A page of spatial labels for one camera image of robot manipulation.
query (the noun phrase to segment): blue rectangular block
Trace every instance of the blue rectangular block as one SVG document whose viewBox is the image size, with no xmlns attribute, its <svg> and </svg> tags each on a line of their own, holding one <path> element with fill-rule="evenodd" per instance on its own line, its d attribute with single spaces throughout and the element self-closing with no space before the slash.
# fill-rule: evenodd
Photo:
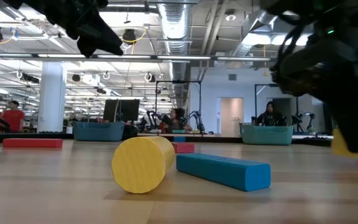
<svg viewBox="0 0 358 224">
<path fill-rule="evenodd" d="M 186 142 L 186 137 L 175 136 L 175 137 L 173 137 L 173 141 L 174 142 Z"/>
<path fill-rule="evenodd" d="M 199 153 L 178 154 L 177 170 L 235 189 L 253 191 L 270 187 L 270 165 Z"/>
</svg>

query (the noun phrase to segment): teal storage bin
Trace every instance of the teal storage bin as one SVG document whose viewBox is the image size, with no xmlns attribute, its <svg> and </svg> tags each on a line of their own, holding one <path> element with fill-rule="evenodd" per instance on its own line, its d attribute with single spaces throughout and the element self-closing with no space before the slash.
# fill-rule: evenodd
<svg viewBox="0 0 358 224">
<path fill-rule="evenodd" d="M 185 130 L 172 130 L 172 134 L 186 134 Z"/>
<path fill-rule="evenodd" d="M 124 123 L 73 122 L 74 139 L 77 141 L 120 141 Z"/>
<path fill-rule="evenodd" d="M 242 142 L 246 144 L 288 146 L 292 132 L 293 126 L 241 126 Z"/>
</svg>

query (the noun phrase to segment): pillar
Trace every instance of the pillar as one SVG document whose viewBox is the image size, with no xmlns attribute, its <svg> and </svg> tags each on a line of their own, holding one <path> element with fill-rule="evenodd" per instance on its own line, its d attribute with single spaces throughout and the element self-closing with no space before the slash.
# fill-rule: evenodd
<svg viewBox="0 0 358 224">
<path fill-rule="evenodd" d="M 64 62 L 42 64 L 37 132 L 63 131 L 67 71 Z"/>
</svg>

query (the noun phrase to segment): doorway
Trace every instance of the doorway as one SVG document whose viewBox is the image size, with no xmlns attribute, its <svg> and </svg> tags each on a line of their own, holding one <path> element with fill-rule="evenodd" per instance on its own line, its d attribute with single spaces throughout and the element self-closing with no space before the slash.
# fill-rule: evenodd
<svg viewBox="0 0 358 224">
<path fill-rule="evenodd" d="M 221 98 L 221 136 L 239 137 L 244 122 L 244 99 Z"/>
</svg>

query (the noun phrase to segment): red rectangular block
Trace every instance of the red rectangular block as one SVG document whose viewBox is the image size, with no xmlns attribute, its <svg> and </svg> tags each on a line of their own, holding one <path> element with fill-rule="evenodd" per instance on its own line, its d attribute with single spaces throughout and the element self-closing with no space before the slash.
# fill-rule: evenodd
<svg viewBox="0 0 358 224">
<path fill-rule="evenodd" d="M 62 148 L 62 139 L 4 139 L 3 148 Z"/>
<path fill-rule="evenodd" d="M 194 153 L 195 145 L 191 143 L 172 143 L 175 153 Z"/>
</svg>

